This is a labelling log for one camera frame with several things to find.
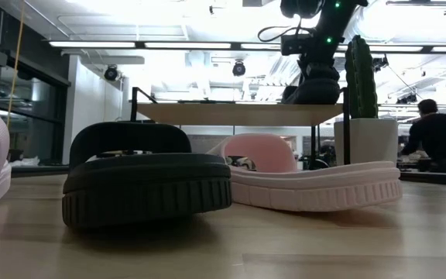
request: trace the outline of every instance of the black sole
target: black sole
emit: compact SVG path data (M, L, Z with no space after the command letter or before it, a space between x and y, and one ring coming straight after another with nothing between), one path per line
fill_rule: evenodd
M229 177L198 177L156 183L97 185L67 192L63 221L86 229L168 219L227 208L232 204Z

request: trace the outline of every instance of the wooden shelf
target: wooden shelf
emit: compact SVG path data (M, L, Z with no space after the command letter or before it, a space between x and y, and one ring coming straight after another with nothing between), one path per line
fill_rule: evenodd
M342 105L138 104L137 112L171 125L316 126Z

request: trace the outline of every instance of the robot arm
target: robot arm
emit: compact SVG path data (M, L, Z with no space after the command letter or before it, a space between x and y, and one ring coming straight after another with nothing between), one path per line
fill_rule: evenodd
M330 105L340 96L340 75L333 67L333 58L338 45L343 43L343 34L357 6L367 6L368 0L281 0L280 9L284 16L311 19L319 12L317 26L306 29L308 34L299 34L300 25L294 35L281 36L282 55L300 54L298 61L300 84L290 87L282 103Z
M321 16L312 34L305 39L298 36L282 37L282 54L303 54L303 63L333 64L333 55L357 6L367 6L368 0L282 0L284 16L311 19Z

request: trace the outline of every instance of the glass wall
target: glass wall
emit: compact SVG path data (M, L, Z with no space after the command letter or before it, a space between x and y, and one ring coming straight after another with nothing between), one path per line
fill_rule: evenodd
M0 116L5 122L10 118L10 160L38 157L41 164L59 164L67 89L20 70L9 113L14 73L11 67L0 68Z

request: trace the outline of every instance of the plant pot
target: plant pot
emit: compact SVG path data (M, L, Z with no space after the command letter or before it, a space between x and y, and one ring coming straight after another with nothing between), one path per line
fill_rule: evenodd
M334 124L337 164L344 164L344 123ZM392 161L396 164L398 123L394 119L352 119L350 121L350 161L352 164Z

